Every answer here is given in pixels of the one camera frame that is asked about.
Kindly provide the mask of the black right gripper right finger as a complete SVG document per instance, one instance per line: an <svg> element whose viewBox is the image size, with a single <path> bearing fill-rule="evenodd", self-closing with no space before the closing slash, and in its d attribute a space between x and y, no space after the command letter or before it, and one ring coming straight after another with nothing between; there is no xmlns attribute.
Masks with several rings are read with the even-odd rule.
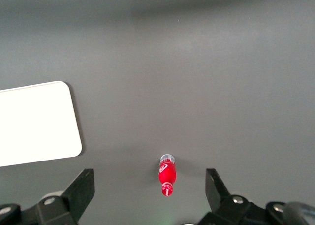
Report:
<svg viewBox="0 0 315 225"><path fill-rule="evenodd" d="M199 225L313 225L315 208L302 202L271 201L264 208L231 194L214 168L206 169L205 194L211 211Z"/></svg>

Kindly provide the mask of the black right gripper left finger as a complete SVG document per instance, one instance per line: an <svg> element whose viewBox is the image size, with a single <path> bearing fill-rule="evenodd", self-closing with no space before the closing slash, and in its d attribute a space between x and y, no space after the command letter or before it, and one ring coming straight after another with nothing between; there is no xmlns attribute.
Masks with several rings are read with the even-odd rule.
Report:
<svg viewBox="0 0 315 225"><path fill-rule="evenodd" d="M63 191L45 195L22 210L16 203L0 206L2 225L77 225L95 194L93 169L84 169Z"/></svg>

